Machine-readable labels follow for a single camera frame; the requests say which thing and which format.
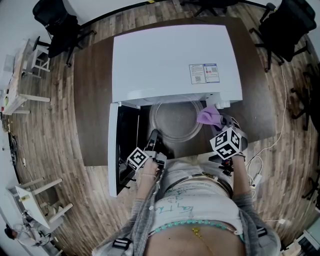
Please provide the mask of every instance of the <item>gray jacket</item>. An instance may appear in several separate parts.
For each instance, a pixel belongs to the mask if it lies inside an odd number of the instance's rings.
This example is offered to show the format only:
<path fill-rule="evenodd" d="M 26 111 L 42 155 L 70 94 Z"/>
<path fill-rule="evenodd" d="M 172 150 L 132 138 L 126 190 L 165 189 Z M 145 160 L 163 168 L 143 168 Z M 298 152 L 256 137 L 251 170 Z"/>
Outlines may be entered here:
<path fill-rule="evenodd" d="M 155 180 L 145 200 L 134 201 L 131 218 L 122 229 L 96 247 L 92 252 L 93 256 L 143 256 L 155 217 L 152 206 L 163 196 L 159 193 L 162 177 L 163 175 L 160 175 Z M 255 212 L 251 192 L 233 196 L 232 200 L 239 207 L 246 256 L 278 256 L 281 249 L 280 239 Z M 125 248 L 126 241 L 121 240 L 123 238 L 132 241 L 129 247 Z"/>

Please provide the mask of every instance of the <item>wood plank flooring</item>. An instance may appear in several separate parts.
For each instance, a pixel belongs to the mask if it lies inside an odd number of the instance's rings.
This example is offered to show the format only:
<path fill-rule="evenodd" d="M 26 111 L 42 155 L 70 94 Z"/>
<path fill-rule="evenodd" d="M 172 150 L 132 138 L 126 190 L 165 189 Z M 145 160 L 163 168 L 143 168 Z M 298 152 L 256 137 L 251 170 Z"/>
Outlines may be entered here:
<path fill-rule="evenodd" d="M 180 6 L 178 0 L 168 0 L 130 9 L 104 18 L 87 29 L 97 31 L 84 42 L 86 46 L 107 37 L 143 25 L 179 18 L 189 18 L 198 7 L 186 4 Z M 246 4 L 228 8 L 227 16 L 239 17 L 248 29 L 259 25 L 263 9 Z M 253 34 L 255 43 L 259 39 Z M 305 37 L 298 45 L 301 48 Z M 257 49 L 263 65 L 267 63 L 264 49 Z M 66 54 L 51 60 L 50 73 L 43 72 L 43 79 L 26 77 L 25 93 L 33 92 L 41 97 L 50 97 L 51 102 L 27 102 L 25 109 L 29 115 L 10 116 L 12 132 L 19 143 L 17 171 L 23 183 L 31 179 L 45 177 L 51 182 L 63 178 L 56 186 L 57 194 L 63 205 L 73 203 L 74 207 L 65 215 L 64 224 L 54 235 L 57 245 L 68 255 L 87 256 L 92 248 L 104 238 L 118 230 L 129 218 L 136 185 L 129 183 L 130 190 L 124 190 L 118 198 L 110 198 L 108 193 L 108 168 L 106 166 L 85 167 L 81 156 L 78 131 L 75 121 L 73 67 L 64 63 Z M 260 149 L 271 146 L 280 135 L 285 105 L 285 91 L 281 68 L 273 60 L 271 71 L 266 74 L 273 101 L 276 104 L 277 136 L 251 143 L 249 158 Z M 299 102 L 290 89 L 299 91 L 309 87 L 302 72 L 308 63 L 316 64 L 314 55 L 303 53 L 283 65 L 286 82 L 287 111 L 284 116 L 284 129 L 277 145 L 261 153 L 263 159 L 263 180 L 259 185 L 254 207 L 263 220 L 287 220 L 280 225 L 269 222 L 275 227 L 287 245 L 299 236 L 317 216 L 315 205 L 301 198 L 307 190 L 308 176 L 314 173 L 315 151 L 318 134 L 310 122 L 309 130 L 303 131 L 303 120 L 292 120 L 291 113 L 299 111 Z M 23 167 L 22 158 L 27 168 Z M 255 160 L 250 167 L 254 176 L 261 164 Z"/>

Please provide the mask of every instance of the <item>person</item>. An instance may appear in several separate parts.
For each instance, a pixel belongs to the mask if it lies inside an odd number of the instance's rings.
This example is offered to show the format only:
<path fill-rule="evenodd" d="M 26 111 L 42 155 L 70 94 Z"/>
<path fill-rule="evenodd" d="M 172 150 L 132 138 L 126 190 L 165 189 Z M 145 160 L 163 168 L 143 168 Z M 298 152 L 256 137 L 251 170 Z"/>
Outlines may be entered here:
<path fill-rule="evenodd" d="M 17 240 L 20 244 L 27 247 L 38 247 L 52 241 L 51 234 L 43 234 L 41 226 L 32 220 L 29 224 L 16 224 L 10 228 L 6 224 L 4 232 L 12 240 Z"/>
<path fill-rule="evenodd" d="M 278 256 L 278 235 L 254 211 L 245 158 L 232 162 L 233 183 L 215 162 L 173 160 L 159 171 L 148 159 L 131 218 L 92 255 Z"/>

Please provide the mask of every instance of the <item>jacket sleeve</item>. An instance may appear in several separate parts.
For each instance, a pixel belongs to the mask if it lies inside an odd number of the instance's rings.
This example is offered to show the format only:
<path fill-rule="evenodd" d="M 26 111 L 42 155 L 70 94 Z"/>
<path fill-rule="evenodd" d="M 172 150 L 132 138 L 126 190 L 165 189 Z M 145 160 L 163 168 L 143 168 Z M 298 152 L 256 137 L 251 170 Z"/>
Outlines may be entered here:
<path fill-rule="evenodd" d="M 281 243 L 278 234 L 268 225 L 266 225 L 256 213 L 253 205 L 251 191 L 232 198 L 234 203 L 243 215 L 248 216 L 255 224 L 256 230 L 249 231 L 251 234 L 258 235 L 258 255 L 259 256 L 277 256 L 281 250 Z"/>
<path fill-rule="evenodd" d="M 126 237 L 130 234 L 143 203 L 143 199 L 135 199 L 133 201 L 130 219 L 120 230 L 106 238 L 96 248 L 94 248 L 92 251 L 93 256 L 105 255 L 104 253 L 111 249 L 114 240 Z"/>

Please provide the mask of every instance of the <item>power cord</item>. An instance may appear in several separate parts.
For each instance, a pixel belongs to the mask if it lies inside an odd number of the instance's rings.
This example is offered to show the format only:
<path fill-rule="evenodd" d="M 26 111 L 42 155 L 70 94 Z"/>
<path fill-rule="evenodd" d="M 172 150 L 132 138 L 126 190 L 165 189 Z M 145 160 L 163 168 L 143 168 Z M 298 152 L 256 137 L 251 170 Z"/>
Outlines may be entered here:
<path fill-rule="evenodd" d="M 264 166 L 264 161 L 262 160 L 262 158 L 260 156 L 258 156 L 262 151 L 264 150 L 268 150 L 271 149 L 274 145 L 277 144 L 277 142 L 280 140 L 282 132 L 284 130 L 284 126 L 285 126 L 285 114 L 286 114 L 286 109 L 287 109 L 287 86 L 286 86 L 286 80 L 285 80 L 285 76 L 284 76 L 284 71 L 283 71 L 283 66 L 281 66 L 281 74 L 282 74 L 282 79 L 283 79 L 283 85 L 284 85 L 284 93 L 285 93 L 285 99 L 284 99 L 284 110 L 283 110 L 283 114 L 282 114 L 282 127 L 281 127 L 281 132 L 279 135 L 279 138 L 275 141 L 275 143 L 273 143 L 271 146 L 265 147 L 263 149 L 261 149 L 257 154 L 255 154 L 254 157 L 251 158 L 251 160 L 245 165 L 245 167 L 248 167 L 247 169 L 247 174 L 248 174 L 248 179 L 249 179 L 249 184 L 250 186 L 253 184 L 252 182 L 254 181 L 254 179 L 252 178 L 252 176 L 250 175 L 250 165 L 252 163 L 252 161 L 255 158 L 259 158 L 261 160 L 261 168 L 259 170 L 258 175 L 261 174 L 262 172 L 262 168 Z M 254 198 L 256 195 L 256 191 L 254 191 L 254 194 L 252 196 L 252 198 Z"/>

